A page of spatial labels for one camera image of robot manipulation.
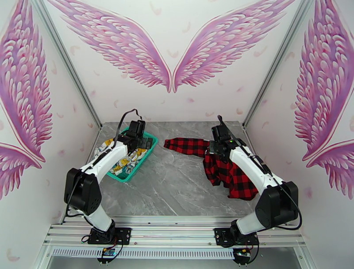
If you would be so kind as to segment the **white yellow teal printed shirt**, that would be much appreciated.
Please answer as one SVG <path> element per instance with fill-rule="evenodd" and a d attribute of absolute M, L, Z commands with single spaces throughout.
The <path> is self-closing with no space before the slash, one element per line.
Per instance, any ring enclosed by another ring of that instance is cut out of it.
<path fill-rule="evenodd" d="M 107 175 L 117 181 L 128 181 L 138 169 L 138 165 L 147 156 L 150 150 L 136 149 L 132 153 L 118 160 Z"/>

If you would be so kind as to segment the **red black plaid shirt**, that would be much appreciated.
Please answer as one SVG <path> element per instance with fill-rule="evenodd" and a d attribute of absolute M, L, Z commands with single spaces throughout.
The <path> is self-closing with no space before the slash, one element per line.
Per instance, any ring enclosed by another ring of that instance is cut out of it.
<path fill-rule="evenodd" d="M 221 157 L 208 152 L 210 141 L 198 138 L 166 139 L 164 147 L 185 155 L 203 159 L 204 171 L 213 186 L 223 185 L 229 190 L 231 199 L 252 200 L 258 190 L 249 177 L 234 163 L 227 163 Z"/>

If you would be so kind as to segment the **teal plastic basket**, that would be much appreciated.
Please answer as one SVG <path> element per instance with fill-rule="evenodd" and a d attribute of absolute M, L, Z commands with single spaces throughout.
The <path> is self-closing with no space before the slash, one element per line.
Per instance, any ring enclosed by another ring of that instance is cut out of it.
<path fill-rule="evenodd" d="M 147 141 L 144 148 L 138 148 L 133 153 L 120 159 L 108 172 L 107 175 L 119 182 L 129 181 L 138 171 L 143 162 L 157 145 L 158 138 L 143 132 L 143 140 Z"/>

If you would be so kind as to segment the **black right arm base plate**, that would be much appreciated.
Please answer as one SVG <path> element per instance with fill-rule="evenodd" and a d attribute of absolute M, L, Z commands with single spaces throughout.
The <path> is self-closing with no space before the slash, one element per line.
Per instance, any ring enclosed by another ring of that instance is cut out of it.
<path fill-rule="evenodd" d="M 225 248 L 232 246 L 259 246 L 257 233 L 242 234 L 237 227 L 214 228 L 215 242 Z"/>

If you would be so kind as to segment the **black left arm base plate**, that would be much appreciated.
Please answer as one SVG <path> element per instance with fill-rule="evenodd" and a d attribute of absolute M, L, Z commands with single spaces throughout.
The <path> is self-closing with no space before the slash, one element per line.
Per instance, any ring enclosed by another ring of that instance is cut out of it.
<path fill-rule="evenodd" d="M 113 227 L 106 232 L 91 229 L 87 243 L 94 245 L 129 245 L 131 237 L 131 228 Z"/>

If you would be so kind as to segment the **aluminium corner post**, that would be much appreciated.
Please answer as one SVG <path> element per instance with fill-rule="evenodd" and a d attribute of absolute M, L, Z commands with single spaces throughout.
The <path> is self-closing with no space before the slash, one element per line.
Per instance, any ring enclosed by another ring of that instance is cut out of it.
<path fill-rule="evenodd" d="M 285 58 L 285 54 L 295 37 L 296 32 L 298 31 L 298 28 L 300 24 L 302 23 L 305 15 L 307 14 L 311 4 L 314 2 L 314 0 L 300 0 L 299 6 L 293 16 L 293 19 L 284 35 L 283 40 L 281 41 L 281 44 L 279 46 L 279 49 L 277 50 L 273 61 L 269 67 L 269 70 L 266 73 L 266 76 L 261 84 L 261 87 L 245 117 L 245 120 L 242 123 L 243 130 L 246 131 L 249 123 L 251 122 L 257 108 L 260 106 L 261 101 L 267 91 L 268 86 L 270 85 L 274 75 L 277 73 L 277 70 L 279 69 L 280 64 Z"/>
<path fill-rule="evenodd" d="M 84 88 L 84 85 L 75 69 L 73 62 L 69 56 L 67 49 L 64 46 L 64 43 L 57 31 L 57 28 L 54 25 L 54 22 L 49 14 L 48 9 L 44 4 L 44 0 L 30 0 L 31 4 L 34 5 L 35 10 L 37 11 L 41 21 L 43 22 L 44 26 L 47 29 L 47 32 L 61 58 L 63 64 L 72 79 L 76 89 L 78 90 L 80 96 L 82 97 L 88 111 L 90 112 L 95 124 L 98 126 L 99 129 L 102 129 L 102 122 Z"/>

